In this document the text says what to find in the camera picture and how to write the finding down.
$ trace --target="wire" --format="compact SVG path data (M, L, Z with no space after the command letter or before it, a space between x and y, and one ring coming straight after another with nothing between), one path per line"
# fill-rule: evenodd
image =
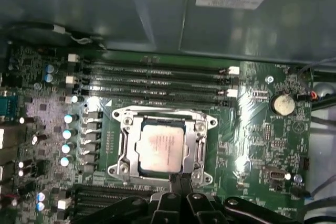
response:
M321 222L336 222L336 217L334 216L316 216L309 218L304 221L304 224L314 224L314 223L321 223Z
M303 222L306 213L309 211L320 209L320 208L325 208L325 207L334 207L334 206L336 206L336 196L316 200L312 203L304 205L304 207L298 210L297 220Z
M310 118L310 121L313 122L313 123L318 123L318 124L323 124L323 125L326 125L326 126L336 127L336 121L334 121L334 120L322 119L322 118L318 118L316 116L312 116Z
M320 101L314 102L311 105L311 111L326 109L336 105L336 97L331 96L327 98L323 98Z
M323 182L314 191L310 193L311 197L314 197L317 193L319 193L320 191L322 191L324 188L334 183L335 181L336 181L336 175L332 175L330 178L328 178L325 182Z
M300 82L300 84L305 88L305 90L307 92L312 92L313 90L310 88L310 86L301 78L301 75L308 69L312 68L312 67L315 67L315 66L318 66L318 65L321 65L321 64L324 64L324 63L328 63L328 62L332 62L332 61L336 61L336 57L333 57L333 58L328 58L328 59L323 59L323 60L319 60L319 61L315 61L311 64L308 64L306 66L304 66L303 68L301 68L299 71L298 71L298 74L297 74L297 78L298 78L298 81Z
M13 23L13 24L10 24L10 25L7 25L7 26L3 27L0 30L0 33L8 36L10 33L14 32L16 30L23 30L23 29L50 30L50 31L53 31L53 32L58 33L58 34L68 35L68 36L70 36L70 38L73 41L77 42L80 45L93 44L97 40L102 40L101 37L91 36L91 35L87 35L87 34L84 34L84 33L71 31L71 30L68 30L67 28L59 26L59 25L42 23L42 22L17 22L17 23ZM73 33L79 35L81 38L78 38L78 39L75 38L73 36ZM106 47L101 42L97 41L97 45L100 48L106 50Z
M317 100L317 99L319 98L319 97L317 96L317 94L316 94L315 91L311 91L310 94L311 94L311 98L312 98L313 100Z

